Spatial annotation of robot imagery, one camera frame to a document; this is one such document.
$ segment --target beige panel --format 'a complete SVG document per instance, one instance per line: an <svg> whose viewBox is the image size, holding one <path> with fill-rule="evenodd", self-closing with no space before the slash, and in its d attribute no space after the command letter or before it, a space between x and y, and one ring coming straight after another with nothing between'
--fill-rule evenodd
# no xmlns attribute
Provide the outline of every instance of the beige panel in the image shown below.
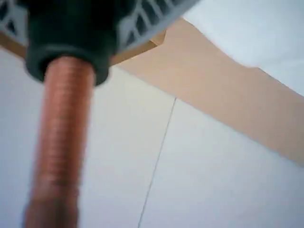
<svg viewBox="0 0 304 228"><path fill-rule="evenodd" d="M120 66L304 164L304 97L237 64L184 20L167 30L161 46Z"/></svg>

